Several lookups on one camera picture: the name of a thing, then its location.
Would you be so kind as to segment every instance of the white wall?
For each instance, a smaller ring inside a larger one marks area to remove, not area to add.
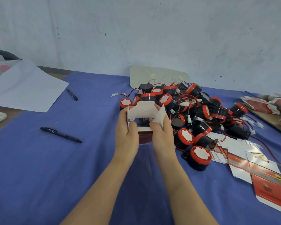
[[[281,0],[0,0],[0,48],[37,65],[281,93]]]

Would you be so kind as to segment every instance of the black pen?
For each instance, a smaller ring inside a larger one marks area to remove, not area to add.
[[[61,136],[61,137],[66,138],[68,140],[71,140],[71,141],[74,141],[74,142],[78,142],[78,143],[82,143],[81,140],[79,140],[79,139],[77,139],[75,137],[72,137],[72,136],[61,134],[57,130],[50,129],[48,127],[41,127],[40,129],[45,131],[45,132],[53,133],[54,135],[57,135],[57,136]]]
[[[78,100],[78,98],[76,97],[76,95],[74,95],[70,89],[67,89],[68,93],[70,93],[70,95],[73,97],[73,99],[75,99],[76,101]]]

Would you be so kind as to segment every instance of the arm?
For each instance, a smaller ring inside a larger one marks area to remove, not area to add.
[[[176,225],[218,224],[196,192],[175,153],[173,129],[166,115],[163,130],[151,122],[155,158],[167,189],[173,218]]]
[[[127,110],[120,112],[112,161],[61,225],[108,224],[116,197],[139,146],[137,124],[127,128]]]

